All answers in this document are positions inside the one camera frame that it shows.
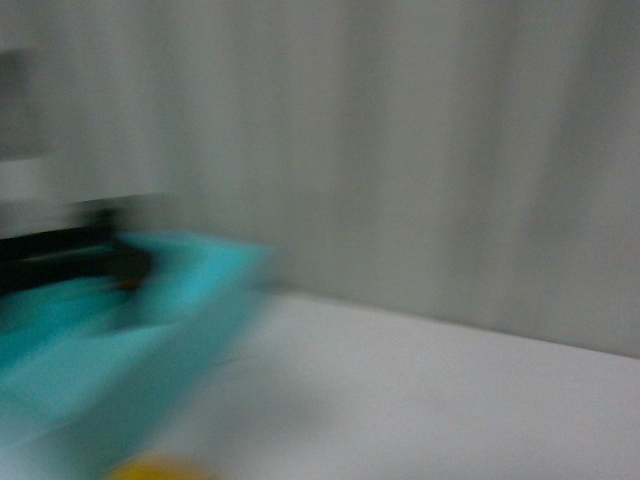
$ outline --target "white curtain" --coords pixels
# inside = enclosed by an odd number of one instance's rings
[[[51,195],[171,192],[285,286],[640,356],[640,2],[27,8]]]

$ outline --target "white surface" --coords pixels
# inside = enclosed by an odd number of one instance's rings
[[[640,362],[276,297],[149,448],[230,478],[637,479]]]

